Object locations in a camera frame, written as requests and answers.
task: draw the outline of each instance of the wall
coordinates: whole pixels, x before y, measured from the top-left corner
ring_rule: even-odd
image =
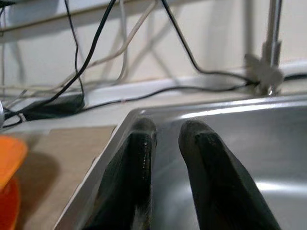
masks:
[[[150,3],[126,3],[128,30]],[[199,64],[207,69],[244,65],[246,52],[260,55],[266,36],[269,0],[177,0],[171,7]],[[286,0],[281,20],[281,62],[307,58],[307,2]],[[103,15],[102,9],[73,17],[81,55],[87,55]],[[101,34],[93,60],[120,47],[119,8]],[[73,72],[74,42],[66,18],[5,32],[0,38],[5,84],[53,85]],[[120,72],[122,57],[88,70],[84,79],[111,80]],[[158,5],[129,46],[126,82],[196,74],[169,19]]]

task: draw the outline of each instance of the chrome faucet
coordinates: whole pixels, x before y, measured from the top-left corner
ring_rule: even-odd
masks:
[[[282,0],[271,0],[267,40],[262,47],[261,60],[252,54],[246,54],[245,59],[260,81],[260,92],[273,96],[280,90],[283,74],[278,69],[281,41],[279,41],[279,26],[282,10]]]

